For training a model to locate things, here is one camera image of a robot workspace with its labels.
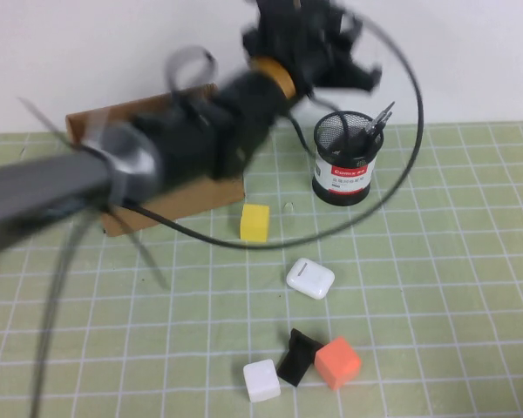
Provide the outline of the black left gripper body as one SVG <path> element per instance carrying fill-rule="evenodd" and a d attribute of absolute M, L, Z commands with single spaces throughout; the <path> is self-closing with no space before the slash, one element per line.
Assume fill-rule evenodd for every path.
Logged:
<path fill-rule="evenodd" d="M 242 32 L 251 59 L 277 62 L 297 95 L 310 91 L 333 67 L 346 12 L 330 1 L 256 1 L 258 23 Z"/>

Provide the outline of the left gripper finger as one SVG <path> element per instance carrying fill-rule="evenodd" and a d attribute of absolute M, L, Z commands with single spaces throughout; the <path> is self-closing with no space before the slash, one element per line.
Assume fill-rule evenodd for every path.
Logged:
<path fill-rule="evenodd" d="M 345 78 L 333 81 L 330 87 L 333 89 L 353 90 L 353 91 L 364 91 L 372 93 L 373 90 L 378 86 L 378 81 L 374 79 L 362 79 L 362 78 Z"/>
<path fill-rule="evenodd" d="M 380 65 L 364 68 L 360 64 L 350 63 L 351 84 L 379 84 L 383 75 Z"/>

